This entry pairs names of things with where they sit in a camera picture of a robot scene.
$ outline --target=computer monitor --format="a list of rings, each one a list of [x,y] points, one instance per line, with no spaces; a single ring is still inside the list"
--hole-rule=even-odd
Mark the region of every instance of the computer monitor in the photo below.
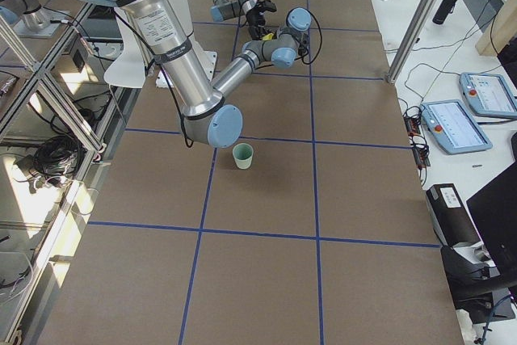
[[[468,199],[467,207],[497,269],[472,264],[450,247],[442,249],[442,259],[455,307],[480,323],[508,290],[517,295],[517,163]],[[493,320],[514,317],[506,301]]]

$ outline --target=blue and white control panel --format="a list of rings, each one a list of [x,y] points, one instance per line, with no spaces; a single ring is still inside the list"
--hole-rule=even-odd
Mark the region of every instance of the blue and white control panel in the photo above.
[[[422,120],[447,154],[492,148],[492,142],[460,100],[423,103]]]
[[[476,115],[517,118],[517,104],[500,74],[463,73],[461,89]]]

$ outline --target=cup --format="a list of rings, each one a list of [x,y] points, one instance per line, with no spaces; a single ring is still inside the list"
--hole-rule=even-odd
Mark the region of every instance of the cup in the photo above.
[[[245,170],[251,166],[253,147],[247,143],[239,143],[232,150],[233,159],[239,169]]]

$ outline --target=white table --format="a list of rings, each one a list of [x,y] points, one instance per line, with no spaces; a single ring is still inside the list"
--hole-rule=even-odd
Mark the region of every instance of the white table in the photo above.
[[[383,36],[388,62],[391,63],[395,57],[393,50],[399,47],[420,0],[372,0],[372,2],[380,33]],[[432,16],[440,2],[441,0],[438,0],[431,11],[430,18],[419,35],[420,41],[414,48],[452,44],[463,39],[471,27],[475,26],[475,20],[462,0],[458,1],[454,12],[448,16],[443,25],[432,23]],[[475,44],[479,40],[481,32],[476,30],[477,27],[471,30],[471,33],[474,32],[474,34],[464,41],[444,71],[459,74],[462,72],[480,73],[500,65],[496,57],[481,57],[478,55]],[[460,43],[447,48],[413,51],[395,84],[398,96],[410,106],[419,105],[421,98],[404,86],[408,73],[421,62],[442,69],[458,46],[460,46]],[[503,67],[491,73],[502,74],[508,85],[511,86],[513,93],[517,94],[514,84]],[[424,101],[462,99],[459,77],[455,74],[441,74],[431,90],[427,92],[437,74],[437,71],[425,65],[420,65],[412,71],[407,85],[423,95],[425,97]],[[401,109],[403,111],[406,109],[405,104],[401,104]],[[497,119],[476,118],[478,121],[497,121]],[[438,147],[432,136],[427,133],[427,142],[431,150],[429,155],[431,167],[427,169],[427,181],[424,190],[436,183],[454,183],[461,199],[465,202],[514,161],[510,139],[517,131],[517,122],[483,126],[483,130],[494,147],[479,153],[460,155],[447,155]],[[490,328],[493,331],[487,335],[485,345],[515,345],[517,320],[493,322],[490,324]],[[476,332],[478,334],[482,333],[482,325],[476,325]]]

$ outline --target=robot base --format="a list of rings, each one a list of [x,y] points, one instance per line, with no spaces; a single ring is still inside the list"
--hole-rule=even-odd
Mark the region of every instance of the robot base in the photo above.
[[[64,12],[65,14],[69,14],[70,11],[62,11]],[[53,11],[48,11],[48,13],[50,14],[50,20],[62,20],[63,18],[65,18],[65,16],[63,14],[58,14],[57,12],[53,12]],[[20,20],[17,22],[17,24],[15,25],[15,27],[13,28],[16,32],[16,35],[19,36],[20,38],[50,38],[51,36],[54,35],[54,33],[56,32],[57,28],[62,26],[61,23],[50,23],[49,26],[47,26],[46,28],[44,28],[43,30],[40,30],[39,32],[34,32],[33,30],[29,30],[26,26],[25,26],[25,23]]]
[[[217,52],[209,52],[204,51],[207,57],[207,61],[202,61],[201,64],[203,65],[204,72],[206,73],[209,80],[212,80],[213,75],[216,71],[216,63],[217,63]],[[174,87],[174,83],[172,80],[170,80],[169,75],[166,75],[170,84]],[[158,78],[156,79],[156,86],[158,88],[167,88],[167,83],[164,78],[163,72],[160,72],[158,75]]]

